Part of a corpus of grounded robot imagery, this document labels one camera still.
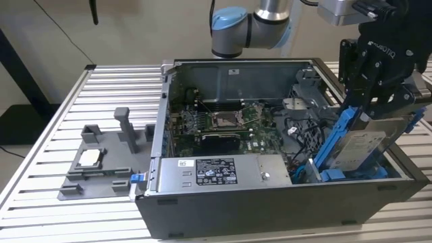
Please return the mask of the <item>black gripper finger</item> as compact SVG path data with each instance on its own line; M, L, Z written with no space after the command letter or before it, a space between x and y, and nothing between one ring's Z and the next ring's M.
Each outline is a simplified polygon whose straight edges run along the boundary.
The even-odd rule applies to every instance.
M364 50L343 50L343 84L346 99L343 110L351 107L367 108L371 103L371 90L376 85L382 71L382 58Z
M410 114L416 108L418 88L414 84L400 84L379 92L376 101L370 104L370 117L388 119Z

